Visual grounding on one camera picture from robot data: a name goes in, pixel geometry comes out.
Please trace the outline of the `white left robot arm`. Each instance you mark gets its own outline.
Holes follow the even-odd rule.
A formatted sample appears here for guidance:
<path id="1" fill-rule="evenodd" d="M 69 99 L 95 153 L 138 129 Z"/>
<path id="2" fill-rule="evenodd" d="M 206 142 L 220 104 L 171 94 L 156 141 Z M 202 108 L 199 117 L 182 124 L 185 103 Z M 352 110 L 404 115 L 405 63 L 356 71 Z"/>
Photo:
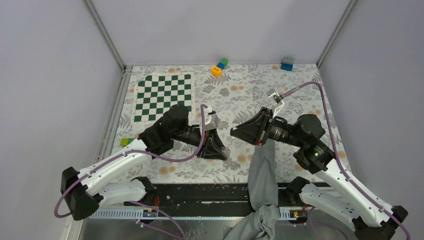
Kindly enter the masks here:
<path id="1" fill-rule="evenodd" d="M 172 162 L 163 154 L 174 148 L 176 141 L 194 146 L 185 162 L 194 157 L 226 161 L 230 150 L 219 138 L 220 122 L 215 111 L 201 105 L 201 124 L 189 125 L 189 109 L 184 105 L 173 105 L 152 126 L 146 128 L 131 143 L 109 157 L 80 170 L 70 166 L 61 174 L 59 198 L 55 208 L 56 218 L 68 215 L 75 221 L 90 217 L 99 207 L 123 202 L 139 201 L 148 206 L 155 200 L 155 192 L 148 187 L 146 178 L 135 178 L 129 182 L 114 183 L 118 176 L 130 168 L 154 159 Z M 69 213 L 60 214 L 59 206 L 65 202 Z"/>

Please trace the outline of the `grey sleeved forearm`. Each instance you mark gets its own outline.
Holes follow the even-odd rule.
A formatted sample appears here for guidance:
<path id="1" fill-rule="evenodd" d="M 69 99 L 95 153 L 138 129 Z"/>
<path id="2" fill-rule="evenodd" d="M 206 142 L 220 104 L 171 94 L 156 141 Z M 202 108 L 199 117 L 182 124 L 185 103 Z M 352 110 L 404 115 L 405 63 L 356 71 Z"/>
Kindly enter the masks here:
<path id="1" fill-rule="evenodd" d="M 281 217 L 278 207 L 278 184 L 275 173 L 275 141 L 256 146 L 252 155 L 247 188 L 249 215 L 239 221 L 224 237 L 225 240 L 273 240 L 276 220 Z"/>

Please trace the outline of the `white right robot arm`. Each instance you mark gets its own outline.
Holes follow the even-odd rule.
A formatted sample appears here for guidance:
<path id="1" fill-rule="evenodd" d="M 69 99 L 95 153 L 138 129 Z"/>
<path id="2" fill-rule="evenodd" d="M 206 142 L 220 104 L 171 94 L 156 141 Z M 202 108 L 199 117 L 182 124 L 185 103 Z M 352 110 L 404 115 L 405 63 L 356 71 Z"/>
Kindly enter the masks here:
<path id="1" fill-rule="evenodd" d="M 338 193 L 335 197 L 323 192 L 298 176 L 286 188 L 286 198 L 291 205 L 305 203 L 324 211 L 350 228 L 359 240 L 391 239 L 397 229 L 405 228 L 403 222 L 408 211 L 400 205 L 390 205 L 364 186 L 322 142 L 324 134 L 314 114 L 301 115 L 295 123 L 289 124 L 265 107 L 230 130 L 232 137 L 251 145 L 263 146 L 273 140 L 297 147 L 293 154 L 296 162 Z"/>

